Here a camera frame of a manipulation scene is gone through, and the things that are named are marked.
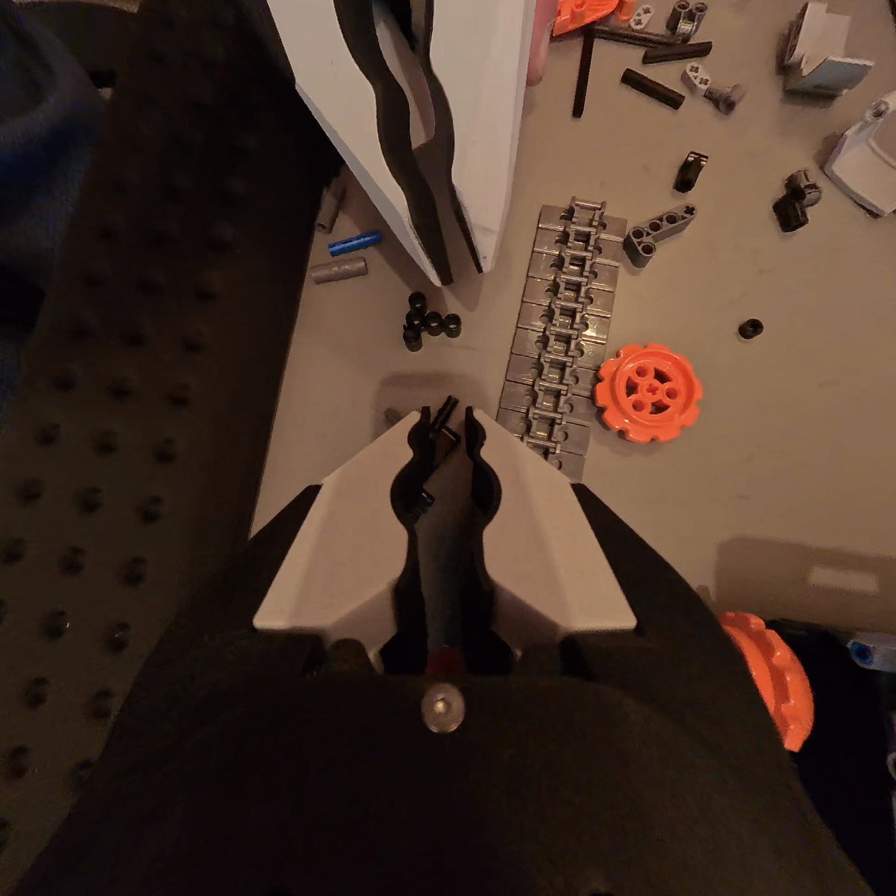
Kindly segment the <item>grey curved panel piece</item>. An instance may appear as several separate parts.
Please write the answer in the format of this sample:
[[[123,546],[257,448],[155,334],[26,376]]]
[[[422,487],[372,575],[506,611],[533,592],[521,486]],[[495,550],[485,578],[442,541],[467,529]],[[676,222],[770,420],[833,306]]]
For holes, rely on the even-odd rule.
[[[889,91],[843,132],[822,165],[823,173],[834,185],[878,218],[895,211],[894,156],[877,143],[878,132],[894,110],[895,91]]]

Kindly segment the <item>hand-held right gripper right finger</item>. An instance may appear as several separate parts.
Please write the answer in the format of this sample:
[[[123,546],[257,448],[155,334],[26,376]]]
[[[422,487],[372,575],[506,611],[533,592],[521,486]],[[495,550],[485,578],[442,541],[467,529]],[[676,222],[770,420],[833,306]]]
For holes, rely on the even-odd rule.
[[[632,633],[635,614],[574,484],[479,409],[465,409],[464,441],[465,665],[512,666],[570,636]]]

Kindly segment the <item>black pin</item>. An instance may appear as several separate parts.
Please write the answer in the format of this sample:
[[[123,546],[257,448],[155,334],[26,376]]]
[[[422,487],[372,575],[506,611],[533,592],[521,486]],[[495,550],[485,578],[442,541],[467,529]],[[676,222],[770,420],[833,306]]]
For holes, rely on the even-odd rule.
[[[431,419],[429,437],[437,466],[444,463],[462,443],[462,437],[450,426],[458,404],[458,398],[448,395]]]

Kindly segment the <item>black axle rod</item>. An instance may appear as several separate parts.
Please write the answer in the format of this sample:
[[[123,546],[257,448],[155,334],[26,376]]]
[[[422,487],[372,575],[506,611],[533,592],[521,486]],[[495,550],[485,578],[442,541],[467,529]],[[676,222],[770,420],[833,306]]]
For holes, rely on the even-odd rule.
[[[586,25],[582,30],[582,34],[581,55],[572,110],[572,118],[576,120],[581,119],[584,113],[596,40],[599,39],[643,49],[643,65],[702,59],[707,57],[713,49],[712,41],[681,42],[644,31],[621,30],[595,23]],[[621,75],[620,82],[641,95],[673,110],[678,110],[685,101],[685,96],[679,91],[633,69],[625,69]]]

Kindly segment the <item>person's left hand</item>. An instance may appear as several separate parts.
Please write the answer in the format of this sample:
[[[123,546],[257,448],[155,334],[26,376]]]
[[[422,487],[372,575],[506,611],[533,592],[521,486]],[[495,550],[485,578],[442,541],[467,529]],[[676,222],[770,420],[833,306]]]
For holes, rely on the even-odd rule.
[[[525,82],[527,87],[536,86],[543,79],[555,15],[555,1],[538,0],[535,3],[531,49]]]

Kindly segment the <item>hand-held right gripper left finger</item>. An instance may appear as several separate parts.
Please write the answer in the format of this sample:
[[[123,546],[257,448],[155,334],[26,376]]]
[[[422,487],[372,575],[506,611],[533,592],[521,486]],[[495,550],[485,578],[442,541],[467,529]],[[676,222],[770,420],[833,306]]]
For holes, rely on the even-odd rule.
[[[427,614],[414,510],[432,471],[431,410],[410,412],[311,489],[308,512],[252,619],[264,633],[395,636],[424,666]]]

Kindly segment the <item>orange toy piece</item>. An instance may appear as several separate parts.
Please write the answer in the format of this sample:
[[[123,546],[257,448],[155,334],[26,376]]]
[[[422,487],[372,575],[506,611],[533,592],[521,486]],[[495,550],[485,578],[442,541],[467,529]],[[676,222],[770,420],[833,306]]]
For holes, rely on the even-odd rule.
[[[637,4],[638,1],[557,1],[551,36],[560,37],[613,15],[627,23]]]

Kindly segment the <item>orange gear wheel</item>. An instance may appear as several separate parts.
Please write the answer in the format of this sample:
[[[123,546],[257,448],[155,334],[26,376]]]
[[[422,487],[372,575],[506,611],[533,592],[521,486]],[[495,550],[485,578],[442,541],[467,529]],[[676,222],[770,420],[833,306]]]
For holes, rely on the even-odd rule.
[[[630,344],[599,367],[593,400],[602,423],[628,442],[670,442],[699,417],[700,379],[658,343]]]

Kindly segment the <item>grey toy robot vehicle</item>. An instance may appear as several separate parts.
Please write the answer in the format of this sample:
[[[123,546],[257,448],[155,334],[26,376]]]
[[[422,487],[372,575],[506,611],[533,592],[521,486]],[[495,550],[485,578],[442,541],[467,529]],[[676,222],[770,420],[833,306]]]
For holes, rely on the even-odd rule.
[[[894,894],[894,675],[818,626],[735,612],[720,623],[823,823],[874,894]]]

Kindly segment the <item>black dimpled mat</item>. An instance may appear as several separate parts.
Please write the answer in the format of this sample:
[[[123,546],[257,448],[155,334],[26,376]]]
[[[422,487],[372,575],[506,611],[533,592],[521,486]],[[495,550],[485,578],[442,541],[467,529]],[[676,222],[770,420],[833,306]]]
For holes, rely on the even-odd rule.
[[[329,143],[247,2],[144,2],[2,432],[2,894],[247,538]]]

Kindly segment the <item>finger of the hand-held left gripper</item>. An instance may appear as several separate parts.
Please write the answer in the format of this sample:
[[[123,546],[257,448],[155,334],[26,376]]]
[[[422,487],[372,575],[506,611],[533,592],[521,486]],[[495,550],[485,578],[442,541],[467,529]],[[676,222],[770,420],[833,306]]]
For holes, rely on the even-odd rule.
[[[487,273],[507,221],[536,3],[378,4],[378,43],[409,102],[415,161],[453,274]]]
[[[454,276],[434,192],[410,139],[409,100],[372,2],[271,1],[297,92],[390,230],[438,286]]]

